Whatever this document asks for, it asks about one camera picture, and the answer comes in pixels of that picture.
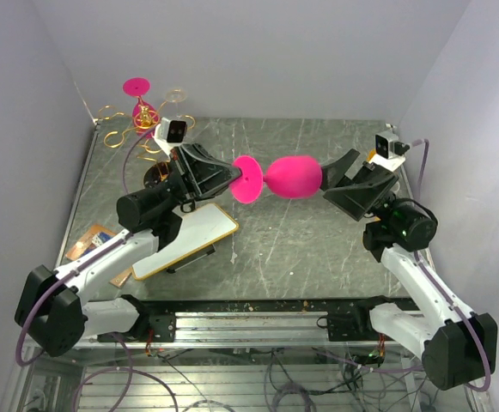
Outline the yellow wine glass front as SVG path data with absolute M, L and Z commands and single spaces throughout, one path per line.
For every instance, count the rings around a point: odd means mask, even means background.
M 368 162 L 370 162 L 370 161 L 374 158 L 374 156 L 375 156 L 376 154 L 377 154 L 377 153 L 376 153 L 376 150 L 375 150 L 375 149 L 371 150 L 371 151 L 368 153 L 368 159 L 367 159 L 367 161 L 368 161 Z

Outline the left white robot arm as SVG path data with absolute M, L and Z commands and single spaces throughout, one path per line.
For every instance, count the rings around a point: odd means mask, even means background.
M 144 304 L 131 296 L 93 298 L 102 286 L 144 259 L 164 270 L 208 249 L 239 225 L 212 198 L 241 178 L 239 167 L 212 157 L 201 145 L 182 144 L 171 151 L 168 175 L 147 183 L 116 203 L 121 232 L 68 264 L 53 270 L 40 265 L 27 276 L 15 311 L 21 326 L 15 357 L 21 366 L 26 337 L 58 357 L 82 338 L 119 332 L 131 341 L 149 332 Z

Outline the magenta wine glass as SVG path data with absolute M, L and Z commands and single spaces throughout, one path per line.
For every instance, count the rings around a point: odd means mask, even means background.
M 158 111 L 143 98 L 149 90 L 149 80 L 142 77 L 133 77 L 123 84 L 124 93 L 136 100 L 131 117 L 134 131 L 138 135 L 142 135 L 160 121 Z
M 278 197 L 301 199 L 312 197 L 320 188 L 323 172 L 321 165 L 311 156 L 285 156 L 274 161 L 264 173 L 258 161 L 249 155 L 233 162 L 241 176 L 229 189 L 235 200 L 249 204 L 255 202 L 264 187 Z

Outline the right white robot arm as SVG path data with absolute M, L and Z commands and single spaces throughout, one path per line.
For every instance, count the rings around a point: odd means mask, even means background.
M 496 321 L 460 299 L 423 257 L 438 220 L 416 199 L 394 194 L 396 173 L 365 162 L 347 177 L 358 156 L 352 149 L 321 168 L 323 197 L 354 221 L 371 217 L 362 235 L 364 248 L 396 277 L 421 315 L 408 314 L 386 296 L 367 298 L 356 305 L 354 332 L 365 340 L 377 334 L 392 338 L 420 359 L 442 391 L 459 385 L 487 391 L 496 368 Z

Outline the magenta wine glass front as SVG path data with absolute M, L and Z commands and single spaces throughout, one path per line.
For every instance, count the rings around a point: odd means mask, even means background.
M 229 189 L 235 200 L 249 204 L 255 202 L 264 187 L 278 197 L 301 199 L 312 197 L 320 188 L 323 172 L 321 165 L 311 156 L 285 156 L 274 161 L 264 173 L 258 161 L 249 155 L 233 162 L 241 176 Z

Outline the clear wine glass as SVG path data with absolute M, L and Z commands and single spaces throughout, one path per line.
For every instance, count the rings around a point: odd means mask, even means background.
M 164 96 L 161 115 L 165 118 L 187 119 L 186 113 L 187 93 L 182 88 L 171 88 Z

